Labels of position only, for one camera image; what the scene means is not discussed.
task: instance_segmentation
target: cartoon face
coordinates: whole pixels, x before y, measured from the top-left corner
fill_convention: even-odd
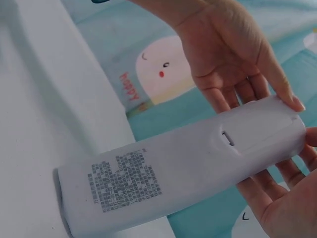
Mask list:
[[[313,32],[304,38],[304,45],[306,49],[317,54],[317,28],[314,28]]]
[[[286,183],[282,182],[279,185],[288,190]],[[232,238],[258,237],[269,238],[263,231],[261,225],[256,220],[251,208],[247,206],[238,217],[231,232]]]
[[[147,95],[158,103],[195,86],[178,36],[161,38],[144,49],[137,58],[136,72]]]

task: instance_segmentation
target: white sheet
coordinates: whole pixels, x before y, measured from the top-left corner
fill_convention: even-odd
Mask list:
[[[122,105],[60,2],[17,5],[18,11],[0,17],[1,237],[66,238],[54,168],[134,138]],[[174,234],[162,218],[114,237]]]

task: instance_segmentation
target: fingers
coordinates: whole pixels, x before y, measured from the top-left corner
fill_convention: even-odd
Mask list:
[[[260,221],[267,207],[272,203],[272,199],[252,178],[247,178],[236,186],[250,206],[256,219]]]
[[[305,162],[309,171],[317,169],[317,151],[309,145],[305,145],[303,151],[299,154]]]
[[[234,87],[223,89],[222,94],[231,109],[240,106]]]
[[[254,175],[253,179],[273,201],[281,198],[288,192],[285,188],[276,183],[267,170]]]
[[[296,184],[298,184],[305,175],[302,171],[297,167],[295,162],[292,159],[282,161],[276,164],[276,167],[280,171],[283,176],[284,181],[287,186],[292,189]]]
[[[250,101],[255,101],[257,99],[253,87],[248,81],[248,79],[245,79],[238,83],[235,86],[235,90],[243,104],[248,103]]]
[[[222,113],[231,109],[220,89],[208,88],[202,90],[202,93],[216,113]]]
[[[266,40],[262,41],[257,60],[257,67],[282,101],[295,111],[301,112],[305,110],[305,107],[298,98],[293,96],[286,74],[275,58],[269,42]]]
[[[267,80],[261,73],[249,77],[249,81],[257,99],[268,97],[271,94],[268,89]]]
[[[310,146],[317,147],[317,127],[307,128],[306,142]]]

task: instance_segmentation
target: teal fabric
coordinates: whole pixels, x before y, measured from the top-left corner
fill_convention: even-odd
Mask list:
[[[62,1],[127,112],[151,101],[138,80],[136,58],[152,42],[175,35],[172,29],[127,1],[103,4],[86,0]],[[317,27],[317,0],[240,2],[265,32],[295,94],[305,103],[307,110],[301,114],[303,121],[307,126],[317,126],[317,53],[314,51],[317,33],[313,33],[313,28]],[[304,44],[307,39],[311,47]],[[124,79],[126,84],[122,84],[125,73],[128,73]],[[129,96],[135,92],[139,99],[131,102]],[[142,140],[214,115],[199,90],[193,88],[128,119],[135,138]],[[303,162],[298,157],[295,161],[307,174]],[[276,168],[269,170],[277,182],[282,182]],[[236,188],[231,187],[168,218],[177,238],[265,237],[260,236],[258,228],[247,228],[246,234],[232,232],[245,207]]]

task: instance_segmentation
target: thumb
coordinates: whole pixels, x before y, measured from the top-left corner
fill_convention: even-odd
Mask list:
[[[317,127],[307,128],[306,143],[310,146],[317,147]]]
[[[293,95],[287,76],[277,61],[271,45],[266,39],[262,41],[260,46],[257,67],[278,97],[285,104],[297,112],[305,110],[303,103]]]

